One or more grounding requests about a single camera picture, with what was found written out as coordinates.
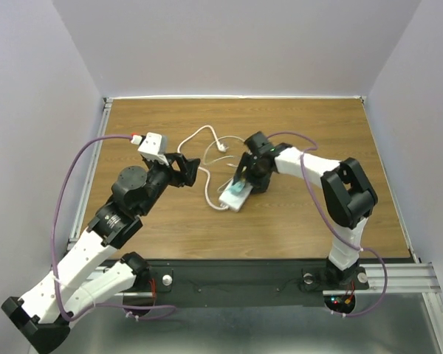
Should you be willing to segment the white power strip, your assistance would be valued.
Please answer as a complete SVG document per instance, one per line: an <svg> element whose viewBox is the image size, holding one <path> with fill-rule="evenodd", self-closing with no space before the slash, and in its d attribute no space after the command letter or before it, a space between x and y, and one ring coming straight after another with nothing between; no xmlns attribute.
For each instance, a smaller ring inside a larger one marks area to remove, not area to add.
<svg viewBox="0 0 443 354"><path fill-rule="evenodd" d="M221 195L219 196L219 202L223 207L227 207L229 210L233 212L239 212L245 201L250 196L251 185L250 183L246 183L246 187L242 194L233 195L229 192L228 188L233 183L233 180L230 179L227 186L223 189Z"/></svg>

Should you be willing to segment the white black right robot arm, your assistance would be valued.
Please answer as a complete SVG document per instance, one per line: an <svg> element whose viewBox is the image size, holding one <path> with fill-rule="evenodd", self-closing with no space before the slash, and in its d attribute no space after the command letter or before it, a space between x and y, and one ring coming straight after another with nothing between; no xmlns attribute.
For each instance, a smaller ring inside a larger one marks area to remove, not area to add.
<svg viewBox="0 0 443 354"><path fill-rule="evenodd" d="M320 158L312 153L315 146L299 150L285 142L274 145L260 131L244 143L248 150L221 193L220 203L239 211L250 195L267 191L273 173L301 178L308 190L321 188L325 204L317 210L333 234L325 279L334 288L343 287L357 270L363 231L378 202L360 163L353 158Z"/></svg>

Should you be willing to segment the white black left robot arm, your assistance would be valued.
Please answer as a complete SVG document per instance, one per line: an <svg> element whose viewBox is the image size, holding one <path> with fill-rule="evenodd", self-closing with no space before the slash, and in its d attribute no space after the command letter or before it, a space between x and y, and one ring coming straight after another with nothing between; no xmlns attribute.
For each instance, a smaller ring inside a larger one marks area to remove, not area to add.
<svg viewBox="0 0 443 354"><path fill-rule="evenodd" d="M88 276L121 249L141 228L146 216L169 186L191 187L199 159L167 153L145 166L123 169L108 201L95 213L77 243L35 287L11 296L1 309L37 353L51 353L67 338L71 323L115 294L153 285L148 262L136 252L124 254L108 271Z"/></svg>

